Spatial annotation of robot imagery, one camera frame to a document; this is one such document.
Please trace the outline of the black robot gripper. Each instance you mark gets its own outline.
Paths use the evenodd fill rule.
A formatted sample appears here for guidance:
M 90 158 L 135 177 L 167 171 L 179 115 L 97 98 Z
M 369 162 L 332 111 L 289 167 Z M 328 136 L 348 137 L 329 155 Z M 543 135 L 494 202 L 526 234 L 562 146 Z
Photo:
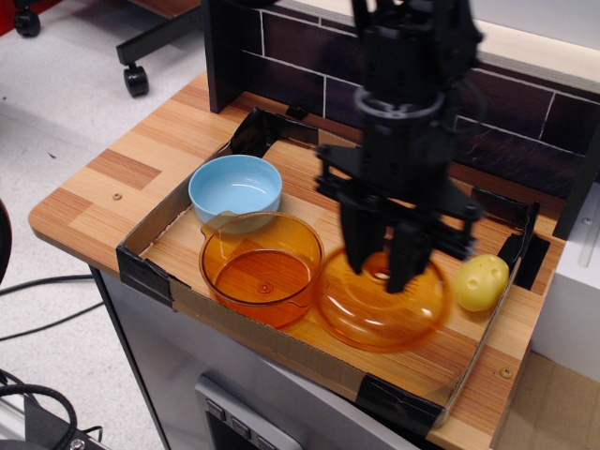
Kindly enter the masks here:
M 355 274 L 383 249 L 386 229 L 394 228 L 386 290 L 401 293 L 425 271 L 432 248 L 460 260 L 473 253 L 472 227 L 483 209 L 447 174 L 459 91 L 451 87 L 422 104 L 394 104 L 359 88 L 353 100 L 363 142 L 354 148 L 319 148 L 318 190 L 340 204 L 347 259 Z

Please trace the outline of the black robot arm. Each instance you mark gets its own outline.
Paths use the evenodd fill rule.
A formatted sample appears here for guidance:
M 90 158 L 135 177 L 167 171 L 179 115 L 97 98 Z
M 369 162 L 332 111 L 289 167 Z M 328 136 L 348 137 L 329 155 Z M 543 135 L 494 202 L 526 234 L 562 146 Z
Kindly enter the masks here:
M 337 201 L 346 255 L 360 273 L 388 255 L 386 289 L 421 275 L 433 250 L 456 259 L 473 247 L 482 208 L 450 180 L 460 90 L 476 65 L 482 34 L 466 1 L 380 1 L 352 5 L 363 54 L 354 93 L 362 142 L 325 144 L 321 194 Z

